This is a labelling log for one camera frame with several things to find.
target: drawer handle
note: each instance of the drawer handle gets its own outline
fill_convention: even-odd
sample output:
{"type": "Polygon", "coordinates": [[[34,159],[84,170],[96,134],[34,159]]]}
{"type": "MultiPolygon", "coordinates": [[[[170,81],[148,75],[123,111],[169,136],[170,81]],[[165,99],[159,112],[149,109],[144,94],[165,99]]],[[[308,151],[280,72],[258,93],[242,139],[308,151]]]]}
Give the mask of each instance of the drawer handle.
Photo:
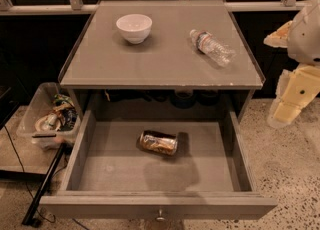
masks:
{"type": "Polygon", "coordinates": [[[166,219],[162,216],[162,209],[159,210],[159,216],[156,217],[156,220],[157,220],[158,222],[166,221],[166,219]]]}

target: gray tabletop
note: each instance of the gray tabletop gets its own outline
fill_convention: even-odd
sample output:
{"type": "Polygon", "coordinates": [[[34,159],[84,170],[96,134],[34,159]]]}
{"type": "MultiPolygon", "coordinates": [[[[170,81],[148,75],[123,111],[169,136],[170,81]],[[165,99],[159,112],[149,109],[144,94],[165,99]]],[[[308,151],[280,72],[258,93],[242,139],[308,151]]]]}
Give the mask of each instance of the gray tabletop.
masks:
{"type": "Polygon", "coordinates": [[[102,1],[61,81],[69,88],[259,89],[255,68],[222,1],[102,1]],[[125,41],[116,21],[126,14],[153,21],[141,44],[125,41]],[[236,51],[219,67],[191,44],[192,29],[206,30],[236,51]]]}

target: concrete floor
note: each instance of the concrete floor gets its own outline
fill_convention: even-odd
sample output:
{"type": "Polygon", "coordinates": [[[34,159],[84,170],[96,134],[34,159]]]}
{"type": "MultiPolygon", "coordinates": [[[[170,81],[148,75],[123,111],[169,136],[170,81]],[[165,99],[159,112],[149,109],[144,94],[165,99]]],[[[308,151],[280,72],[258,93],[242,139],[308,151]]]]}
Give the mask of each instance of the concrete floor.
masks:
{"type": "MultiPolygon", "coordinates": [[[[77,219],[88,229],[320,229],[320,99],[314,100],[285,129],[266,123],[272,100],[252,100],[241,130],[259,192],[274,197],[278,206],[258,221],[183,220],[158,223],[139,219],[77,219]]],[[[7,123],[26,171],[46,172],[53,151],[42,151],[15,132],[26,107],[21,107],[7,123]]],[[[21,170],[4,129],[0,131],[0,168],[21,170]]],[[[53,188],[63,177],[56,175],[53,188]]],[[[35,193],[37,186],[30,184],[35,193]]],[[[0,182],[0,229],[30,229],[21,225],[31,197],[24,183],[0,182]]],[[[49,212],[41,209],[47,218],[49,212]]],[[[72,219],[43,221],[40,229],[83,229],[72,219]]]]}

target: white bowl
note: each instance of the white bowl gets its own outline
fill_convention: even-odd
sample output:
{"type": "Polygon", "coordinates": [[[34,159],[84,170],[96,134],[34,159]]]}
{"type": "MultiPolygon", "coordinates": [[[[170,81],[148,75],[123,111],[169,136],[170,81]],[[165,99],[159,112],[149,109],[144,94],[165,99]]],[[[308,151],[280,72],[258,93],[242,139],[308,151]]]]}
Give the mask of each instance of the white bowl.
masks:
{"type": "Polygon", "coordinates": [[[119,18],[116,25],[124,39],[130,43],[139,44],[148,37],[152,20],[145,15],[130,14],[119,18]]]}

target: drawer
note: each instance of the drawer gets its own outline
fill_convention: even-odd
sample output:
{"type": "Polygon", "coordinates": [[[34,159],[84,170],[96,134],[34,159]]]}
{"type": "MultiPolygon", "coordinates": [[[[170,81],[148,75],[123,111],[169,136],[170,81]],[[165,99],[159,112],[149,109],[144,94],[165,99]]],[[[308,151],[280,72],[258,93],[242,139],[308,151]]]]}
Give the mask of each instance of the drawer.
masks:
{"type": "Polygon", "coordinates": [[[259,219],[276,201],[256,190],[228,95],[179,109],[95,94],[60,190],[40,204],[60,217],[259,219]],[[147,129],[177,134],[175,155],[140,149],[147,129]]]}

